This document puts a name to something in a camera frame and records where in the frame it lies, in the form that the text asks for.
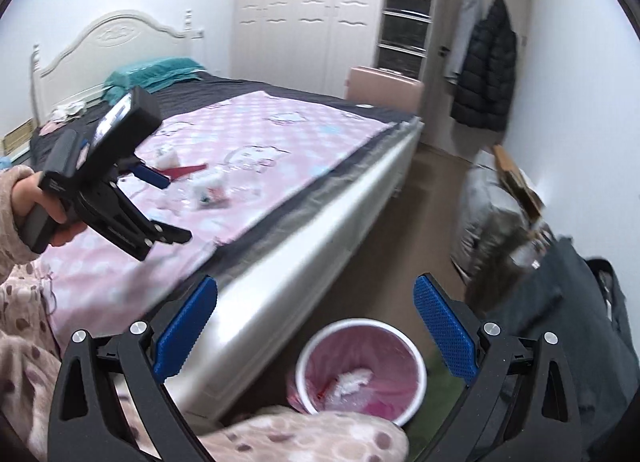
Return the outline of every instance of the pajamas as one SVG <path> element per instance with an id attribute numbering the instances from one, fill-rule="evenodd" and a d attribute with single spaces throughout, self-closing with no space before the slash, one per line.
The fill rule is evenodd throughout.
<path id="1" fill-rule="evenodd" d="M 44 293 L 50 279 L 18 237 L 11 212 L 14 184 L 31 174 L 15 167 L 0 174 L 0 410 L 29 450 L 47 459 L 47 426 L 60 357 Z M 140 449 L 158 456 L 129 395 L 120 395 Z M 402 462 L 404 432 L 380 418 L 356 413 L 290 412 L 263 415 L 199 437 L 217 462 Z"/>

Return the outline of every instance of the pink trash can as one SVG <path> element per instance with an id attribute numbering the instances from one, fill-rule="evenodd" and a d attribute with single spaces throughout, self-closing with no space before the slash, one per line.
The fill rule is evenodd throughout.
<path id="1" fill-rule="evenodd" d="M 302 413 L 358 412 L 404 426 L 427 389 L 422 356 L 407 336 L 372 319 L 346 319 L 306 344 L 287 398 Z"/>

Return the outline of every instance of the person's hand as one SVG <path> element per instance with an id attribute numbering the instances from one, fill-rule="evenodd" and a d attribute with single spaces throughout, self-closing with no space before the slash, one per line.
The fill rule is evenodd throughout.
<path id="1" fill-rule="evenodd" d="M 11 191 L 11 209 L 14 212 L 15 224 L 20 227 L 35 204 L 40 204 L 57 223 L 66 222 L 65 208 L 55 196 L 45 193 L 38 187 L 42 173 L 35 173 L 16 182 Z M 84 222 L 76 222 L 60 229 L 51 238 L 54 247 L 68 243 L 86 229 Z"/>

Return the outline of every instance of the cardboard box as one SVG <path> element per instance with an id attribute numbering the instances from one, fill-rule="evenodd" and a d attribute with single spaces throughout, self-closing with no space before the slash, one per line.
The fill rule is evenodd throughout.
<path id="1" fill-rule="evenodd" d="M 500 145 L 494 146 L 495 166 L 500 176 L 500 181 L 511 193 L 520 207 L 524 210 L 530 223 L 535 223 L 542 216 L 544 204 L 537 193 L 532 189 L 530 182 L 507 151 Z"/>

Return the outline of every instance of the black puffer jacket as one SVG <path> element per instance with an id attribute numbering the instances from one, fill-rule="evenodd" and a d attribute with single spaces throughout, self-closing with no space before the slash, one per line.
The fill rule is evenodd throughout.
<path id="1" fill-rule="evenodd" d="M 458 78 L 451 116 L 471 127 L 503 131 L 516 79 L 517 38 L 504 0 L 476 23 Z"/>

